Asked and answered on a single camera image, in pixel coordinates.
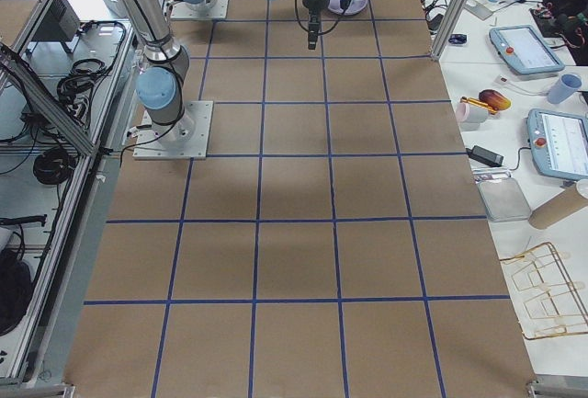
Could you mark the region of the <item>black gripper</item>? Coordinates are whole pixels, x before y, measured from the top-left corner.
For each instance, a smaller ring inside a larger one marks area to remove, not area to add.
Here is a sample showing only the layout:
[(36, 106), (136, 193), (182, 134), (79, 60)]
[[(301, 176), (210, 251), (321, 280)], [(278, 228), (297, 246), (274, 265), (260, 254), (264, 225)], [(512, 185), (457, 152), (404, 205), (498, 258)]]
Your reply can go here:
[(315, 50), (321, 31), (321, 17), (319, 14), (328, 7), (330, 0), (302, 0), (302, 4), (309, 11), (307, 42), (308, 49)]

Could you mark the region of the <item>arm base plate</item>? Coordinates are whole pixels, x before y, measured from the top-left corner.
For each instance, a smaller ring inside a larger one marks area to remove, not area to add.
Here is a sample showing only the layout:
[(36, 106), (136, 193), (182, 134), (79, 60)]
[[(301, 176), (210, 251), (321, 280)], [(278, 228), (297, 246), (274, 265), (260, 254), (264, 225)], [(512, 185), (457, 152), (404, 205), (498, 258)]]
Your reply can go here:
[(212, 101), (186, 101), (184, 116), (167, 132), (155, 124), (141, 130), (133, 150), (137, 160), (180, 160), (207, 157), (209, 133), (213, 114)]
[(229, 0), (172, 0), (169, 3), (172, 20), (223, 20), (227, 16)]

